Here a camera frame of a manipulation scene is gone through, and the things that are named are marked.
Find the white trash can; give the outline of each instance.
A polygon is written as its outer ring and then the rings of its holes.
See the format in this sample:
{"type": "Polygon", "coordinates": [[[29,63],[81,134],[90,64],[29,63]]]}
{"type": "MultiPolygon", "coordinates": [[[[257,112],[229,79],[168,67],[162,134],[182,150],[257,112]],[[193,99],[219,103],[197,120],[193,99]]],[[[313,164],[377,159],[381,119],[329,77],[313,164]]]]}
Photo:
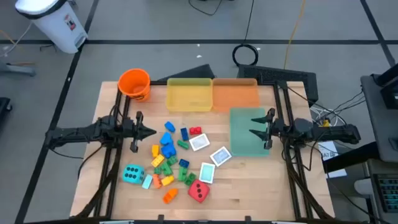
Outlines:
{"type": "Polygon", "coordinates": [[[18,0],[15,8],[63,52],[78,52],[88,38],[67,0],[18,0]]]}

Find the wooden table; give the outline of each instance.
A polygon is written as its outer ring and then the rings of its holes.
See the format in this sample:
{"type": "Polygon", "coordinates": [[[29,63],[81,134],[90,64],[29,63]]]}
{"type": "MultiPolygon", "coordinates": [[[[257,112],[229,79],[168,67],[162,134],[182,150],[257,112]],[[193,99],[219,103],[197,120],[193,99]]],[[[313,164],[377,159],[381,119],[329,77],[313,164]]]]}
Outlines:
{"type": "MultiPolygon", "coordinates": [[[[289,86],[305,96],[303,83],[291,82],[289,86]]],[[[106,116],[114,105],[117,93],[116,82],[104,82],[99,93],[94,120],[106,116]]],[[[266,111],[276,108],[274,92],[271,86],[259,86],[260,103],[266,111]]],[[[290,91],[290,100],[295,118],[311,120],[308,103],[290,91]]],[[[145,167],[147,174],[153,174],[151,146],[158,144],[165,132],[164,123],[171,121],[176,127],[175,141],[180,138],[180,128],[201,126],[210,140],[210,146],[193,152],[178,146],[177,157],[190,162],[189,172],[199,175],[202,162],[212,163],[209,155],[222,146],[229,149],[229,116],[225,113],[172,113],[165,107],[166,86],[152,86],[151,98],[145,103],[130,104],[129,116],[135,118],[137,111],[144,114],[144,124],[157,130],[157,134],[139,141],[139,152],[133,154],[129,150],[132,139],[125,139],[119,168],[119,177],[115,193],[112,219],[156,220],[159,214],[164,214],[166,220],[244,220],[250,215],[253,220],[294,220],[292,199],[286,164],[280,153],[282,144],[278,138],[273,138],[273,147],[268,157],[233,157],[228,162],[216,168],[215,179],[210,185],[210,194],[203,203],[198,203],[188,194],[188,187],[177,181],[178,164],[172,166],[175,182],[149,190],[140,185],[122,181],[123,169],[128,164],[139,164],[145,167]],[[166,205],[162,197],[171,188],[178,188],[179,193],[172,203],[166,205]]],[[[90,143],[85,157],[91,154],[100,144],[90,143]]],[[[93,156],[83,167],[76,187],[71,215],[76,215],[87,204],[98,188],[105,150],[93,156]]],[[[303,163],[309,163],[309,147],[302,150],[303,163]]],[[[308,188],[320,205],[334,216],[330,193],[326,184],[325,174],[320,155],[313,154],[312,171],[306,171],[308,188]]],[[[101,214],[105,213],[103,202],[101,214]]],[[[302,216],[305,209],[300,200],[302,216]]]]}

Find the floor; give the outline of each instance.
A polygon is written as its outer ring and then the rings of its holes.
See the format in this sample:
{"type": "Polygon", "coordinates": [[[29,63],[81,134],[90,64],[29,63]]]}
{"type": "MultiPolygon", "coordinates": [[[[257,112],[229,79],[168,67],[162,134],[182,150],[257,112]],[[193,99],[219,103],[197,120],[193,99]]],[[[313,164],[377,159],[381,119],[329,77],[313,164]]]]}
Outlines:
{"type": "MultiPolygon", "coordinates": [[[[0,29],[17,39],[29,21],[14,10],[14,2],[0,2],[0,29]]],[[[0,75],[0,96],[11,98],[14,106],[0,134],[1,223],[15,220],[67,76],[73,79],[58,122],[66,128],[90,124],[101,82],[116,81],[129,68],[143,68],[153,80],[206,63],[218,77],[237,75],[231,52],[244,38],[251,1],[223,1],[211,17],[195,11],[187,1],[178,0],[77,3],[74,10],[90,37],[81,53],[68,55],[53,47],[40,51],[49,41],[32,26],[19,47],[1,59],[34,62],[37,70],[33,78],[0,75]]],[[[211,12],[218,1],[193,3],[211,12]]],[[[248,42],[259,49],[258,65],[283,68],[286,43],[300,4],[289,0],[255,1],[248,42]]],[[[307,0],[287,69],[317,74],[319,103],[323,106],[334,108],[350,99],[360,92],[360,76],[382,73],[395,64],[397,7],[395,0],[307,0]]],[[[10,46],[2,35],[0,44],[2,49],[10,46]]],[[[241,63],[250,63],[254,57],[242,49],[237,58],[241,63]]],[[[374,140],[365,104],[341,115],[359,128],[360,144],[374,140]]],[[[73,156],[82,156],[84,150],[84,144],[58,149],[73,156]]],[[[68,217],[80,163],[79,159],[49,152],[26,222],[68,217]]],[[[347,177],[333,181],[366,208],[364,199],[352,189],[353,181],[361,176],[362,167],[354,166],[348,169],[347,177]]],[[[368,219],[333,191],[332,200],[338,218],[368,219]]]]}

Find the yellow bin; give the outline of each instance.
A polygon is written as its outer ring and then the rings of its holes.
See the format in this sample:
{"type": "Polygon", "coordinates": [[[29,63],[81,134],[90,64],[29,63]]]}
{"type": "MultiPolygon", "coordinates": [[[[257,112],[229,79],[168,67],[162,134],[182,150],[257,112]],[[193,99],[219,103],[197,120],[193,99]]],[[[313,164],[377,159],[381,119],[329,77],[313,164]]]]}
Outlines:
{"type": "Polygon", "coordinates": [[[170,111],[210,111],[213,81],[210,78],[169,78],[166,107],[170,111]]]}

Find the green tray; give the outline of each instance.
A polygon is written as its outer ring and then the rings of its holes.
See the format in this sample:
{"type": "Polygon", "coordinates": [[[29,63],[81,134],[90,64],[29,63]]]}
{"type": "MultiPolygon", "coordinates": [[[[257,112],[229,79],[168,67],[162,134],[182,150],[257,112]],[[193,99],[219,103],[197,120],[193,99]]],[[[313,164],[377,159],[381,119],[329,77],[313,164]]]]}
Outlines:
{"type": "Polygon", "coordinates": [[[231,108],[229,111],[230,143],[232,156],[264,157],[269,150],[264,149],[264,141],[249,130],[265,131],[267,124],[251,121],[266,115],[264,108],[231,108]]]}

